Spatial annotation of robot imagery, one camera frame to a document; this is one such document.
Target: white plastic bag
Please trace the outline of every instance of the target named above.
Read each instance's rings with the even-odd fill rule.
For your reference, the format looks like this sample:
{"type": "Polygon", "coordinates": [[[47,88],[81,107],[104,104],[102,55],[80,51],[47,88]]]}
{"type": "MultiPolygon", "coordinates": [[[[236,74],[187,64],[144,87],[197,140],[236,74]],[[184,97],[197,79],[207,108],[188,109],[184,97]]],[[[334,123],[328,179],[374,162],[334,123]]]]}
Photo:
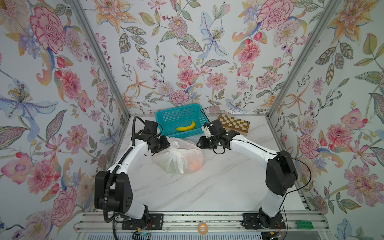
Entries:
{"type": "Polygon", "coordinates": [[[203,152],[195,143],[175,137],[167,137],[167,140],[170,147],[152,157],[152,161],[164,171],[189,174],[203,166],[203,152]]]}

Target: banana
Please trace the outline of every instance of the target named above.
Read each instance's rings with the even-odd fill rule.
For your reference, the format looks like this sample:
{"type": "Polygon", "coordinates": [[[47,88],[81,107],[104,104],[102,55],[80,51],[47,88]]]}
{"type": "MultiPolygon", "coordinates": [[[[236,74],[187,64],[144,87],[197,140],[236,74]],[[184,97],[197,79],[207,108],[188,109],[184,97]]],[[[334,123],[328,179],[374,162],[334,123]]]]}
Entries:
{"type": "Polygon", "coordinates": [[[192,124],[189,125],[188,127],[178,127],[178,128],[176,128],[176,130],[178,130],[178,131],[180,131],[180,132],[185,132],[185,131],[189,131],[189,130],[194,129],[195,126],[196,126],[195,122],[192,121],[192,124]]]}

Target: wooden chessboard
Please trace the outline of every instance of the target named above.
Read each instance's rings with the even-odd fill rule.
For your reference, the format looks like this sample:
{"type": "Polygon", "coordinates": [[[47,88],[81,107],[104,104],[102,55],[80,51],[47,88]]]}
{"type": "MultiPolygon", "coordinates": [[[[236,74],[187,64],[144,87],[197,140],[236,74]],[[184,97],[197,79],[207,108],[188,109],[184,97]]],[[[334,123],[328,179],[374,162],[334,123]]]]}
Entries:
{"type": "Polygon", "coordinates": [[[250,124],[248,121],[222,114],[218,117],[218,120],[227,131],[232,129],[243,135],[248,134],[250,124]]]}

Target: white marble surface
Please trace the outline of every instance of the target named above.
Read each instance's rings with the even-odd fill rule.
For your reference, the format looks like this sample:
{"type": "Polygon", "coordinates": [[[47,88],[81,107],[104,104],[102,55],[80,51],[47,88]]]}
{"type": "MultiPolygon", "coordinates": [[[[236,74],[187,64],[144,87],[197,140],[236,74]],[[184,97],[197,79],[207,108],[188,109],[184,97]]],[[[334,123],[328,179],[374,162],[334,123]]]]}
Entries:
{"type": "MultiPolygon", "coordinates": [[[[155,121],[155,117],[142,117],[155,121]]],[[[277,144],[264,117],[242,117],[250,121],[246,136],[251,141],[278,151],[277,144]]],[[[118,158],[126,151],[132,136],[132,121],[128,126],[118,158]]],[[[136,131],[143,127],[136,121],[136,131]]],[[[197,142],[200,136],[188,138],[197,142]]],[[[234,151],[216,155],[203,150],[203,167],[192,174],[169,174],[151,161],[138,159],[129,172],[134,198],[146,204],[150,211],[251,211],[258,210],[265,197],[265,171],[254,161],[234,151]]],[[[285,210],[305,210],[297,192],[284,202],[285,210]]]]}

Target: wall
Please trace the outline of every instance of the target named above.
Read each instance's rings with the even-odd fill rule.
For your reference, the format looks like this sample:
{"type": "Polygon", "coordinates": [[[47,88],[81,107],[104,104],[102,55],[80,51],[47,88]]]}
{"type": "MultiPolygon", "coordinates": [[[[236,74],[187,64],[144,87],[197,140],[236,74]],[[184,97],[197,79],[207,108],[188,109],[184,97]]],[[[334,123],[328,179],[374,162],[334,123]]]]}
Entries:
{"type": "MultiPolygon", "coordinates": [[[[384,237],[383,10],[343,1],[272,117],[283,147],[311,169],[309,203],[340,240],[384,237]]],[[[303,185],[310,172],[296,166],[303,185]]]]}
{"type": "Polygon", "coordinates": [[[131,113],[266,113],[325,0],[82,1],[131,113]]]}
{"type": "Polygon", "coordinates": [[[126,117],[65,0],[0,1],[0,43],[0,238],[70,239],[126,117]]]}

